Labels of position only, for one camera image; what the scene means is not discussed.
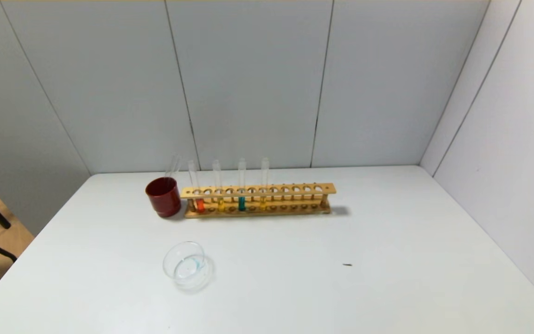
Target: test tube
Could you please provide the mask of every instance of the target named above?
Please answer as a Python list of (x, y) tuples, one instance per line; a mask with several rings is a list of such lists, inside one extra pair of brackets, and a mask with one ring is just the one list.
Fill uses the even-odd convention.
[[(195, 188), (194, 193), (201, 194), (199, 180), (197, 179), (197, 166), (195, 166), (195, 161), (193, 160), (189, 161), (189, 177), (191, 177), (191, 184), (193, 185), (193, 188)], [(196, 199), (195, 202), (197, 202), (197, 212), (203, 213), (205, 211), (203, 199)]]
[[(220, 161), (217, 159), (214, 160), (214, 163), (212, 164), (214, 167), (214, 178), (216, 179), (216, 190), (220, 190), (220, 195), (223, 193), (222, 189), (222, 169), (220, 168)], [(225, 210), (225, 204), (224, 204), (224, 197), (218, 197), (218, 211), (224, 211)]]
[(259, 209), (264, 211), (267, 208), (267, 197), (264, 196), (267, 193), (267, 184), (269, 183), (269, 159), (263, 158), (261, 160), (261, 202), (259, 203)]
[(240, 158), (240, 161), (238, 162), (238, 186), (239, 186), (239, 192), (242, 194), (238, 198), (238, 209), (239, 211), (246, 210), (246, 206), (244, 205), (244, 173), (246, 172), (246, 161), (244, 158)]

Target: table surface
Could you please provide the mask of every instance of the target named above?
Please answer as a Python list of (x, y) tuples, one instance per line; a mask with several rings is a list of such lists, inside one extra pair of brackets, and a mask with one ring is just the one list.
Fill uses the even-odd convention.
[[(273, 170), (333, 182), (333, 213), (256, 218), (159, 218), (161, 175), (91, 177), (0, 281), (0, 333), (534, 334), (534, 287), (420, 167)], [(187, 240), (215, 265), (196, 294), (161, 266)]]

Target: glass petri dish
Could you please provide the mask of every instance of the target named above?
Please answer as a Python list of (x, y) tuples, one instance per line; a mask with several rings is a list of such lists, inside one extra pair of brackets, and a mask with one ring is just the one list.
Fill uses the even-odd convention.
[(193, 241), (172, 247), (164, 257), (162, 268), (166, 276), (182, 289), (199, 287), (208, 274), (205, 252), (201, 245)]

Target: white wall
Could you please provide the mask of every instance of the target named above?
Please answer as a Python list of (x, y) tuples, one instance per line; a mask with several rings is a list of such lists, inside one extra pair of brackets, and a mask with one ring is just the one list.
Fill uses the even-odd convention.
[(471, 107), (520, 2), (521, 0), (495, 0), (489, 3), (475, 43), (451, 93), (451, 99), (421, 159), (420, 165), (430, 175), (436, 173), (458, 127)]
[(0, 198), (36, 234), (88, 177), (0, 4)]
[(534, 0), (524, 0), (436, 180), (534, 284)]
[(203, 169), (310, 166), (331, 4), (168, 2)]
[(312, 166), (419, 163), (487, 4), (335, 1)]
[(160, 171), (174, 153), (205, 169), (215, 158), (233, 168), (240, 157), (258, 167), (263, 156), (273, 167), (418, 163), (487, 8), (486, 0), (3, 4), (92, 173)]
[(197, 160), (162, 1), (3, 4), (92, 173)]

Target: test tube rack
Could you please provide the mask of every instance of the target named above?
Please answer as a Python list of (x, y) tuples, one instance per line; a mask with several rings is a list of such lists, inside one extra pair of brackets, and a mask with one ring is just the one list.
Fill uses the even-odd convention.
[[(335, 194), (332, 183), (270, 184), (263, 186), (214, 186), (184, 188), (180, 197), (187, 200), (186, 218), (281, 216), (289, 214), (331, 213), (328, 195)], [(245, 198), (245, 210), (239, 210), (239, 197)], [(203, 211), (197, 201), (203, 200)], [(218, 207), (224, 200), (223, 211)]]

